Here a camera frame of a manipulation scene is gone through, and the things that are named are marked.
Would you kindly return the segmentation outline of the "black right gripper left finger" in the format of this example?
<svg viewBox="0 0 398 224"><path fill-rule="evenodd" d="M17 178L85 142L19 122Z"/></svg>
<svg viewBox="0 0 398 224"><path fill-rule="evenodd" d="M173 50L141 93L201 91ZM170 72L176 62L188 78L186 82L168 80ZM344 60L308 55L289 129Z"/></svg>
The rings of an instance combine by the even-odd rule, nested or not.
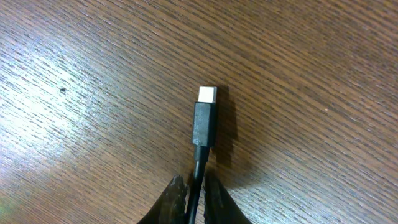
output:
<svg viewBox="0 0 398 224"><path fill-rule="evenodd" d="M181 175L173 176L160 197L138 224L183 224L187 188Z"/></svg>

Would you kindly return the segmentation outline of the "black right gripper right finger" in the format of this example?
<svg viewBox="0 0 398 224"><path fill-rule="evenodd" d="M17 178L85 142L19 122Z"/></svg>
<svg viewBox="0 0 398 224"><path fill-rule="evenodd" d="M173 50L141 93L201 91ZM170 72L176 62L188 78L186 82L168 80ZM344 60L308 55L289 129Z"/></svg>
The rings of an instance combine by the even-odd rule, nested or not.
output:
<svg viewBox="0 0 398 224"><path fill-rule="evenodd" d="M212 172L205 174L205 224L251 224Z"/></svg>

